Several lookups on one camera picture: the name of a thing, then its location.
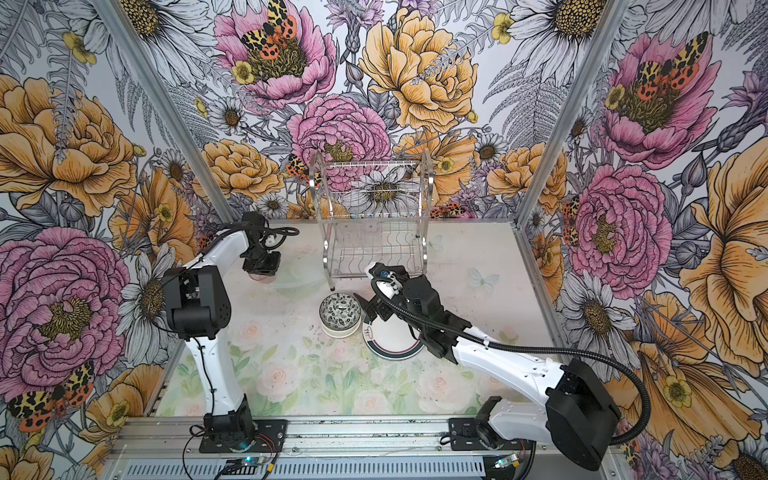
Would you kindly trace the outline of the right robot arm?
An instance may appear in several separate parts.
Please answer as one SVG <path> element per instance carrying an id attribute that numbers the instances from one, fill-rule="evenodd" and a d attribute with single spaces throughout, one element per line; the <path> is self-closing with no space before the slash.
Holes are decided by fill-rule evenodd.
<path id="1" fill-rule="evenodd" d="M 399 321 L 434 357 L 486 374 L 532 403 L 525 413 L 500 396 L 488 399 L 475 416 L 475 436 L 485 448 L 512 440 L 548 443 L 577 466 L 600 469 L 620 412 L 589 364 L 559 362 L 549 348 L 497 342 L 446 310 L 425 276 L 384 270 L 371 274 L 370 283 L 374 295 L 362 305 L 374 320 Z"/>

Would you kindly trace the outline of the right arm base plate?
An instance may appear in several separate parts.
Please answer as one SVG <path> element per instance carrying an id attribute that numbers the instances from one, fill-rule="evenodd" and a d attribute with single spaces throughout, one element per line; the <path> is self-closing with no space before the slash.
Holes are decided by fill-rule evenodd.
<path id="1" fill-rule="evenodd" d="M 491 432 L 489 426 L 480 425 L 475 418 L 451 417 L 447 421 L 447 438 L 441 440 L 452 451 L 519 451 L 529 450 L 531 442 L 503 440 Z"/>

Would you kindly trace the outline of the aluminium front rail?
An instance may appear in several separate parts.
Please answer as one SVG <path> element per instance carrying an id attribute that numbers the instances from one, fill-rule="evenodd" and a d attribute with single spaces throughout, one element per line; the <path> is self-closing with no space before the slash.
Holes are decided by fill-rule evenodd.
<path id="1" fill-rule="evenodd" d="M 295 416 L 288 421 L 281 458 L 493 454 L 495 451 L 452 451 L 447 438 L 451 416 Z M 225 457 L 198 451 L 203 421 L 196 417 L 143 417 L 129 420 L 113 441 L 111 456 L 126 458 Z"/>

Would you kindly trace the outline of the pink patterned bowl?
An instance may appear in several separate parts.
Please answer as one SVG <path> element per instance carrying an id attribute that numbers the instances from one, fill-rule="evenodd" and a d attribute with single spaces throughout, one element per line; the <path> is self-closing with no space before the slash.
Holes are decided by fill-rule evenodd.
<path id="1" fill-rule="evenodd" d="M 361 321 L 362 308 L 353 295 L 332 293 L 321 302 L 319 316 L 322 324 L 343 329 Z"/>

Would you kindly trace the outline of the pink drinking glass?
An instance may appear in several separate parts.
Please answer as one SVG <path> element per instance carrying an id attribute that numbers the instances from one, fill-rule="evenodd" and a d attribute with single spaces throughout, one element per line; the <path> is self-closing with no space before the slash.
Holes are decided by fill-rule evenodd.
<path id="1" fill-rule="evenodd" d="M 276 280 L 275 275 L 261 275 L 261 274 L 250 274 L 249 277 L 256 282 L 260 282 L 263 284 L 270 284 L 273 283 Z"/>

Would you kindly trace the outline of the green rimmed plate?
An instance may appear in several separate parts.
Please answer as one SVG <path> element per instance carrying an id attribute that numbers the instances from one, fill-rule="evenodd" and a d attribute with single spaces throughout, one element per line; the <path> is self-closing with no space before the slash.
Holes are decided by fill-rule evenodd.
<path id="1" fill-rule="evenodd" d="M 415 331 L 404 321 L 391 317 L 365 319 L 362 325 L 365 344 L 377 356 L 389 361 L 413 358 L 424 348 Z"/>

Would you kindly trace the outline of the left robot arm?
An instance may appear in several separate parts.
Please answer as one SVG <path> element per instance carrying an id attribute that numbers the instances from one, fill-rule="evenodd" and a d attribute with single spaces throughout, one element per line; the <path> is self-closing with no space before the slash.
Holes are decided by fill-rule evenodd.
<path id="1" fill-rule="evenodd" d="M 223 280 L 236 263 L 248 274 L 275 274 L 280 253 L 268 241 L 274 234 L 263 215 L 247 212 L 241 221 L 223 225 L 193 260 L 169 269 L 161 280 L 167 329 L 191 353 L 204 392 L 203 453 L 278 450 L 269 429 L 253 420 L 236 379 L 227 339 L 233 307 Z"/>

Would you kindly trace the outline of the cream white bowl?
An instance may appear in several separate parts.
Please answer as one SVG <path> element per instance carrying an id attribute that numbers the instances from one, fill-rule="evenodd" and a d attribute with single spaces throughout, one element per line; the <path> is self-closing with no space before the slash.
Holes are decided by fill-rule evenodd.
<path id="1" fill-rule="evenodd" d="M 343 338 L 350 337 L 358 331 L 359 327 L 360 327 L 359 324 L 354 324 L 348 328 L 334 329 L 325 324 L 321 325 L 322 331 L 326 335 L 334 339 L 343 339 Z"/>

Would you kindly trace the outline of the green circuit board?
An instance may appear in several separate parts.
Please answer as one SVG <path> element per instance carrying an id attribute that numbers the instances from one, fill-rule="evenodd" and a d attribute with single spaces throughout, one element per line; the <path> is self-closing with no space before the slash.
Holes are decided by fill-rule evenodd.
<path id="1" fill-rule="evenodd" d="M 257 467 L 267 466 L 268 464 L 271 463 L 271 461 L 272 461 L 271 457 L 246 456 L 246 457 L 239 458 L 239 459 L 235 460 L 234 463 L 232 464 L 232 466 L 235 469 L 240 469 L 240 468 L 257 468 Z"/>

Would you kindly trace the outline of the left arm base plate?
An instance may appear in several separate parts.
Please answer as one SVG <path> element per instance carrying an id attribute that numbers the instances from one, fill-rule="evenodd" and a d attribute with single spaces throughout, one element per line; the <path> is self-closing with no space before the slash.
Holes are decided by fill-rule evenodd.
<path id="1" fill-rule="evenodd" d="M 204 454 L 279 453 L 283 450 L 288 421 L 254 420 L 242 431 L 205 433 L 198 451 Z"/>

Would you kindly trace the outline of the clear plastic lid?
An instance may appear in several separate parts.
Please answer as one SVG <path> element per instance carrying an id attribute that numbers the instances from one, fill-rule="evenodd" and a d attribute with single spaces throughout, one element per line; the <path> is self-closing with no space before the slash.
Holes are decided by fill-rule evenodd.
<path id="1" fill-rule="evenodd" d="M 280 267 L 270 286 L 281 294 L 303 295 L 326 287 L 327 281 L 321 266 L 293 262 Z"/>

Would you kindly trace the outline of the chrome two-tier dish rack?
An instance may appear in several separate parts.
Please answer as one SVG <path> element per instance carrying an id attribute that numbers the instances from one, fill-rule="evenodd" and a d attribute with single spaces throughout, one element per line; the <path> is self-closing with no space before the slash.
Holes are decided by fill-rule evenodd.
<path id="1" fill-rule="evenodd" d="M 428 270 L 427 239 L 434 191 L 431 155 L 332 162 L 316 153 L 309 191 L 322 235 L 322 266 L 331 291 L 339 280 L 366 276 L 371 263 Z"/>

